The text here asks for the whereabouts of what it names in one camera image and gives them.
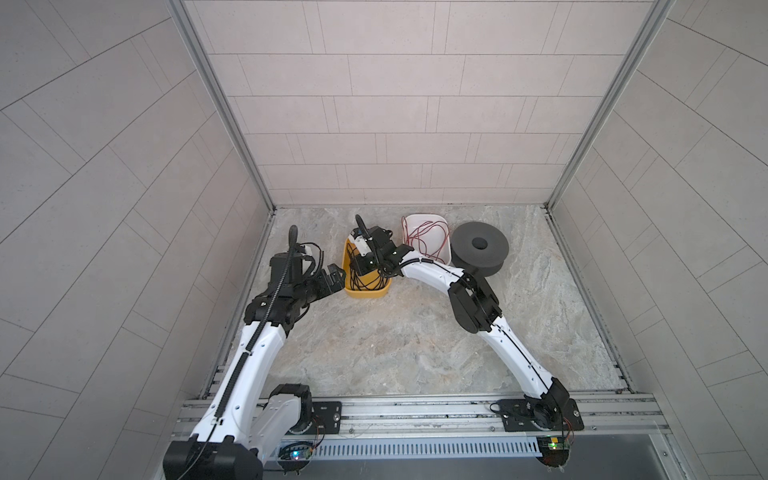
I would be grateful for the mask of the grey perforated cable spool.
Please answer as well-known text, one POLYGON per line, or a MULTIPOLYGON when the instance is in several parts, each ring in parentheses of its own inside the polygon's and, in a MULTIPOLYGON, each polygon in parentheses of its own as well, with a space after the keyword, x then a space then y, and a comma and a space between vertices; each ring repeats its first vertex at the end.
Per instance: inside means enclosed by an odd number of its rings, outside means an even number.
POLYGON ((509 255, 507 237, 483 222, 466 222, 451 234, 452 263, 458 268, 489 277, 498 273, 509 255))

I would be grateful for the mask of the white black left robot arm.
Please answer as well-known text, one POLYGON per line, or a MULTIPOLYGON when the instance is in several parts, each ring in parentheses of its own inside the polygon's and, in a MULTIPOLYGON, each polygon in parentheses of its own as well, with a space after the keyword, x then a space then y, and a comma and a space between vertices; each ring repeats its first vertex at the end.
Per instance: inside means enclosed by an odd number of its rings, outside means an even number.
POLYGON ((211 406, 184 441, 170 443, 162 462, 167 479, 260 479, 291 430, 310 428, 308 386, 283 384, 258 406, 271 366, 290 331, 312 303, 341 291, 345 273, 323 264, 313 242, 300 242, 291 226, 288 248, 270 261, 265 291, 246 307, 236 356, 211 406))

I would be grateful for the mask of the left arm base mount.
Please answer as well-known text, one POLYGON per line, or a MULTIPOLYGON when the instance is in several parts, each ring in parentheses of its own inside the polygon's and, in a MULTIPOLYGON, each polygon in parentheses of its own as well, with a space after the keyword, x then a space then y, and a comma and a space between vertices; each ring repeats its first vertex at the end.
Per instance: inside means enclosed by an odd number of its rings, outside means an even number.
POLYGON ((312 405, 312 414, 306 424, 289 429, 288 435, 308 436, 331 434, 340 431, 343 404, 340 401, 319 401, 312 405))

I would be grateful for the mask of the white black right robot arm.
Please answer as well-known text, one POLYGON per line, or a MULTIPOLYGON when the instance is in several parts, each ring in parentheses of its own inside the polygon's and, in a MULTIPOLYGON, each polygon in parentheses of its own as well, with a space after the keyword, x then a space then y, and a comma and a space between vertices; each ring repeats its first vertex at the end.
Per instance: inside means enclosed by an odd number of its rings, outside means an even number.
POLYGON ((513 332, 485 278, 433 260, 407 244, 397 245, 390 230, 368 228, 359 215, 355 220, 357 227, 349 239, 359 254, 352 261, 353 269, 375 270, 383 278, 410 278, 446 294, 459 326, 481 337, 513 374, 523 397, 499 400, 492 412, 542 431, 568 434, 584 429, 576 401, 513 332))

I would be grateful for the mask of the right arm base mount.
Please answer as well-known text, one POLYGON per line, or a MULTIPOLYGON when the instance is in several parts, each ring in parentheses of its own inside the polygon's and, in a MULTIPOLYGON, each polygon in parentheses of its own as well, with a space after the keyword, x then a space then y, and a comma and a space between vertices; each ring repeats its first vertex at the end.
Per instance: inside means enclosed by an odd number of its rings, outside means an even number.
POLYGON ((490 411, 498 415, 505 432, 560 432, 584 429, 584 422, 574 399, 547 404, 523 398, 501 399, 490 404, 490 411))

